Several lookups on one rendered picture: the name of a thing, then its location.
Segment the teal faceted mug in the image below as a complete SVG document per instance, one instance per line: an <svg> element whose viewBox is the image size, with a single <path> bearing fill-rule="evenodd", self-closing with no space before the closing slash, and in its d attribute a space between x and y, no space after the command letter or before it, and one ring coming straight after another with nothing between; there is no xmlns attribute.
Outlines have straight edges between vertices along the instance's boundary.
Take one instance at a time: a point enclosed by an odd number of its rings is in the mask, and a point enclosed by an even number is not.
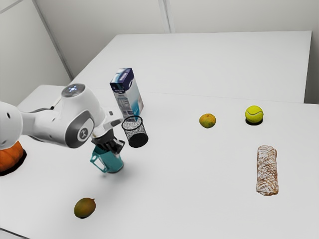
<svg viewBox="0 0 319 239"><path fill-rule="evenodd" d="M114 154L112 151L101 149L98 146L95 146L90 162L103 173L116 173L124 166L119 154Z"/></svg>

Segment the black mesh pen holder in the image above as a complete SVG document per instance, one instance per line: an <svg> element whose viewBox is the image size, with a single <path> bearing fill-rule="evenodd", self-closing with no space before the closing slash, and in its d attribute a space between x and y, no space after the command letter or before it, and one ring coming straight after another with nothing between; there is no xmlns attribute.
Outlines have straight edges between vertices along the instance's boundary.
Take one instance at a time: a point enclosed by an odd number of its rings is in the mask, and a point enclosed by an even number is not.
<svg viewBox="0 0 319 239"><path fill-rule="evenodd" d="M140 116L129 116L121 124L130 147L139 148L144 146L149 138L146 133L143 119Z"/></svg>

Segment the blue and white carton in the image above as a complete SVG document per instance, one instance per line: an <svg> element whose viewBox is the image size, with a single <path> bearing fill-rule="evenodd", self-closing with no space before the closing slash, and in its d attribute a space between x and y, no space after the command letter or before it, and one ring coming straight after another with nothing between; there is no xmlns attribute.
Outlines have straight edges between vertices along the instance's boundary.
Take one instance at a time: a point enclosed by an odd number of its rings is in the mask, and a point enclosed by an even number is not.
<svg viewBox="0 0 319 239"><path fill-rule="evenodd" d="M139 116L144 104L132 68L120 68L110 86L123 117Z"/></svg>

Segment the green-orange mango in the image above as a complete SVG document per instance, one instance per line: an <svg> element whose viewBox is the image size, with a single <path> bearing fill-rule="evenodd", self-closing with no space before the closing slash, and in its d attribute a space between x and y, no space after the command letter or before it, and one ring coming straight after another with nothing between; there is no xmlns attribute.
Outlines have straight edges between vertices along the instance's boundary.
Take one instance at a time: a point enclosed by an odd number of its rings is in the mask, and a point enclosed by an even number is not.
<svg viewBox="0 0 319 239"><path fill-rule="evenodd" d="M82 198L74 207L74 215L78 218L84 219L94 213L96 209L95 199Z"/></svg>

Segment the orange pumpkin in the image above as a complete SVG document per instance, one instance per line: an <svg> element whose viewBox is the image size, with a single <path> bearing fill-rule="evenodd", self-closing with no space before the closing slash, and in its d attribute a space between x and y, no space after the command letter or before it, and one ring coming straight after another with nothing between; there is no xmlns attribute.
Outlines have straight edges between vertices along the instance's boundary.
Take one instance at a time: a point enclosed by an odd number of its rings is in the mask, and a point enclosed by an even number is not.
<svg viewBox="0 0 319 239"><path fill-rule="evenodd" d="M23 148L19 141L8 149L0 150L0 173L13 168L23 156Z"/></svg>

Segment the yellow-green orange fruit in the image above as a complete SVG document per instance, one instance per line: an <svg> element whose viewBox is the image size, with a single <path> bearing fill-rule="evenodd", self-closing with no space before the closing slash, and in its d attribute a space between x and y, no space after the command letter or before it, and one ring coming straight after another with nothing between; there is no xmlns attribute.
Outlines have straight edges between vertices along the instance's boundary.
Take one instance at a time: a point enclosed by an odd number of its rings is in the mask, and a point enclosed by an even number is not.
<svg viewBox="0 0 319 239"><path fill-rule="evenodd" d="M199 123L204 128L211 128L216 124L216 117L213 114L203 114L199 118Z"/></svg>

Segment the yellow tennis ball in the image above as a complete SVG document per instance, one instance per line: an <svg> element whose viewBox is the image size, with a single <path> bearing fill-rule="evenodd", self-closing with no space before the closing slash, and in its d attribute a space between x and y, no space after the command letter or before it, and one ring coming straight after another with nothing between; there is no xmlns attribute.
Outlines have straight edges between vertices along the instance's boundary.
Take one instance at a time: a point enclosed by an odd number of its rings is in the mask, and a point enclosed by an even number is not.
<svg viewBox="0 0 319 239"><path fill-rule="evenodd" d="M245 118L250 123L259 123L263 116L263 110L259 106L250 106L245 111Z"/></svg>

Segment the dusted bread loaf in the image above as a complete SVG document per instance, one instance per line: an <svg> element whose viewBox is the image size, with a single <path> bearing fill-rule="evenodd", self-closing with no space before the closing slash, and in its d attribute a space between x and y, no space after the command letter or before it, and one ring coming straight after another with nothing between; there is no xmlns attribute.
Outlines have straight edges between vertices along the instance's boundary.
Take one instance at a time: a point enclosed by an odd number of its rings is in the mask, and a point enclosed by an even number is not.
<svg viewBox="0 0 319 239"><path fill-rule="evenodd" d="M277 195L279 192L277 150L261 145L257 149L256 192L263 196Z"/></svg>

